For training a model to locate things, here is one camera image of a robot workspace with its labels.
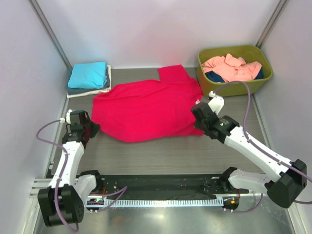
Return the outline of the red t shirt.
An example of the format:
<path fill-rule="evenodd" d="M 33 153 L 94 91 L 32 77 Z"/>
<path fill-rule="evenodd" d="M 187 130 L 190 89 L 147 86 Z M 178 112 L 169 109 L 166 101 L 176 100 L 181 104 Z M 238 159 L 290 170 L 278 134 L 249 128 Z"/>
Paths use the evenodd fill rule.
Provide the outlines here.
<path fill-rule="evenodd" d="M 158 69 L 159 80 L 118 84 L 93 98 L 91 120 L 117 140 L 202 136 L 191 108 L 203 93 L 182 65 Z"/>

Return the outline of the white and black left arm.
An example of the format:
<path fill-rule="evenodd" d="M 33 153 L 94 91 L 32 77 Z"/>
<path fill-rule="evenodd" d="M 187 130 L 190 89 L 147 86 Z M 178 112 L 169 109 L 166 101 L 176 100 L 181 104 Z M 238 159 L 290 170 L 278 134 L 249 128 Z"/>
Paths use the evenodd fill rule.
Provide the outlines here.
<path fill-rule="evenodd" d="M 53 142 L 52 145 L 59 147 L 62 154 L 52 180 L 47 188 L 39 190 L 37 198 L 45 226 L 65 225 L 77 232 L 71 224 L 82 221 L 88 195 L 102 187 L 97 170 L 77 175 L 87 143 L 95 137 L 100 126 L 92 122 L 84 110 L 68 110 L 58 122 L 66 124 L 66 133 L 61 144 Z"/>

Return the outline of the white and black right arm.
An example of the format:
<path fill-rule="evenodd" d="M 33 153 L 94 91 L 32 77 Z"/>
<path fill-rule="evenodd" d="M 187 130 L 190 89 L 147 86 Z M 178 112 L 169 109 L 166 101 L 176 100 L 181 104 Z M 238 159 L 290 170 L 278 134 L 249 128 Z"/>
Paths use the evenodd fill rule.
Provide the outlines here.
<path fill-rule="evenodd" d="M 218 117 L 209 104 L 200 102 L 191 108 L 195 127 L 244 155 L 257 165 L 262 174 L 239 169 L 229 170 L 226 179 L 236 189 L 266 194 L 282 208 L 289 208 L 307 185 L 307 165 L 291 161 L 270 150 L 245 133 L 243 127 L 229 116 Z"/>

